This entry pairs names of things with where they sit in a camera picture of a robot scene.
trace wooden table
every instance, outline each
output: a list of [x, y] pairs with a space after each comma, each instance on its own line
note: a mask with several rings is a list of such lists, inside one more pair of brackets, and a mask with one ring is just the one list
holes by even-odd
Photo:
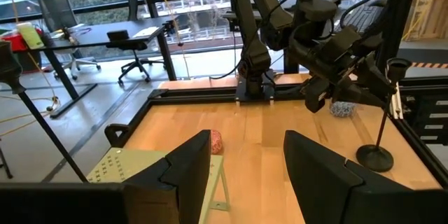
[[[308, 75], [279, 77], [277, 83], [301, 83]], [[161, 88], [209, 88], [236, 85], [233, 78], [188, 80]], [[208, 223], [304, 223], [286, 171], [283, 141], [295, 130], [356, 161], [356, 150], [377, 138], [382, 110], [358, 105], [350, 118], [335, 118], [328, 106], [311, 113], [304, 101], [269, 104], [195, 104], [154, 106], [141, 121], [128, 149], [170, 151], [203, 129], [218, 130], [224, 141], [229, 212], [210, 211]], [[413, 189], [440, 188], [403, 136], [388, 120], [381, 145], [395, 158], [386, 177]], [[215, 200], [223, 200], [218, 186]]]

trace black lamp stand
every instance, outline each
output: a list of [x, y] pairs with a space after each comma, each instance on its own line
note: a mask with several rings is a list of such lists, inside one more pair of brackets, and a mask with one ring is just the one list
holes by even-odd
[[[406, 59], [393, 58], [388, 60], [387, 64], [387, 77], [391, 80], [391, 85], [395, 87], [398, 81], [401, 81], [406, 77], [406, 71], [410, 68], [411, 62]], [[379, 127], [377, 144], [361, 146], [358, 151], [356, 151], [356, 159], [358, 162], [374, 172], [387, 172], [393, 167], [392, 154], [385, 148], [379, 146], [383, 136], [384, 127], [386, 126], [387, 113], [391, 106], [392, 96], [393, 94], [389, 94], [387, 97], [381, 126]]]
[[387, 109], [391, 105], [392, 95], [389, 95], [386, 107], [384, 107], [384, 114], [379, 127], [377, 144], [368, 144], [361, 146], [356, 151], [356, 159], [358, 162], [368, 169], [375, 172], [387, 172], [392, 169], [393, 157], [385, 148], [379, 146], [383, 136], [384, 126], [386, 126]]

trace concrete floor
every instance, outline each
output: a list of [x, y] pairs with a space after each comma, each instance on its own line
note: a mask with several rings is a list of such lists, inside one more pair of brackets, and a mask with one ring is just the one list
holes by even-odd
[[[281, 53], [272, 53], [272, 61], [279, 59]], [[173, 56], [174, 67], [179, 78], [188, 78], [186, 64], [182, 56]], [[200, 53], [187, 55], [186, 61], [190, 77], [219, 76], [233, 69], [234, 51]], [[127, 62], [102, 63], [98, 72], [94, 66], [83, 67], [78, 73], [79, 79], [73, 81], [76, 89], [82, 90], [87, 84], [99, 85], [81, 99], [63, 116], [56, 120], [46, 118], [48, 124], [59, 137], [66, 149], [84, 174], [88, 174], [102, 155], [109, 149], [109, 143], [104, 135], [104, 128], [110, 123], [128, 123], [140, 106], [145, 102], [151, 91], [167, 80], [166, 72], [161, 65], [147, 66], [153, 81], [145, 83], [139, 71], [131, 71], [124, 78], [125, 86], [120, 87], [116, 81], [120, 75], [120, 66]], [[274, 70], [283, 69], [283, 60], [274, 63]], [[408, 76], [447, 75], [443, 69], [412, 69]], [[46, 76], [54, 87], [55, 94], [64, 104], [69, 101], [67, 91], [55, 80], [52, 73]], [[39, 73], [27, 74], [21, 77], [22, 84], [29, 88], [27, 94], [31, 98], [51, 97], [45, 79]], [[13, 97], [4, 84], [0, 85], [0, 95]], [[35, 101], [39, 110], [45, 110], [49, 101]], [[21, 101], [0, 98], [0, 121], [28, 113]], [[32, 117], [0, 123], [0, 136], [32, 121]], [[46, 133], [39, 124], [34, 123], [11, 134], [1, 137], [0, 147], [6, 156], [13, 179], [7, 179], [3, 169], [0, 169], [0, 182], [73, 182], [78, 181], [73, 170], [65, 164]], [[436, 155], [448, 167], [448, 147], [431, 146]]]

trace black desk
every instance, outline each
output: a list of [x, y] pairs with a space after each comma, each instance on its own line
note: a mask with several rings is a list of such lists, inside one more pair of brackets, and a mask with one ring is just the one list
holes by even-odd
[[[86, 48], [86, 47], [94, 47], [94, 46], [107, 46], [110, 41], [107, 36], [107, 32], [116, 31], [116, 30], [127, 30], [129, 34], [129, 39], [126, 41], [121, 41], [122, 43], [136, 43], [136, 42], [144, 42], [147, 43], [154, 38], [157, 37], [157, 41], [159, 43], [160, 52], [162, 54], [165, 66], [167, 68], [168, 77], [171, 81], [176, 80], [176, 74], [174, 72], [173, 62], [171, 59], [171, 55], [168, 50], [167, 40], [165, 39], [165, 30], [171, 26], [172, 19], [170, 17], [157, 17], [157, 18], [148, 18], [139, 21], [126, 21], [126, 22], [117, 22], [111, 24], [97, 24], [92, 26], [83, 26], [80, 29], [85, 30], [89, 29], [88, 32], [77, 34], [73, 33], [73, 37], [76, 38], [79, 42], [78, 45], [72, 45], [70, 42], [66, 40], [53, 40], [53, 45], [46, 46], [43, 48], [29, 50], [30, 52], [44, 52], [50, 61], [53, 69], [56, 71], [57, 75], [61, 79], [64, 87], [71, 97], [71, 101], [61, 106], [56, 111], [53, 111], [51, 114], [51, 118], [58, 118], [65, 111], [67, 111], [71, 106], [73, 106], [77, 101], [83, 98], [88, 92], [93, 90], [97, 84], [91, 84], [87, 86], [83, 91], [78, 93], [75, 90], [75, 87], [71, 83], [69, 77], [65, 73], [65, 70], [62, 68], [61, 63], [57, 60], [55, 52], [57, 50], [66, 50], [66, 49], [75, 49], [75, 48]], [[149, 36], [140, 36], [133, 38], [135, 34], [140, 32], [142, 29], [149, 27], [158, 27], [151, 35]]]

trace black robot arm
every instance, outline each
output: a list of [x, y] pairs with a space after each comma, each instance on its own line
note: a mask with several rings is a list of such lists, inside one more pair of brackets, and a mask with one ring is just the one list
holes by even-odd
[[[263, 93], [262, 75], [269, 70], [270, 56], [258, 37], [250, 0], [232, 0], [239, 21], [244, 49], [239, 73], [247, 80], [246, 92]], [[384, 106], [395, 88], [374, 64], [374, 52], [382, 44], [380, 34], [361, 37], [356, 28], [345, 27], [323, 41], [327, 21], [337, 6], [327, 0], [297, 0], [294, 16], [279, 7], [278, 0], [254, 0], [262, 16], [263, 42], [273, 50], [286, 48], [288, 57], [310, 70], [311, 78], [300, 91], [307, 108], [319, 111], [325, 98]], [[358, 77], [354, 82], [350, 75]]]

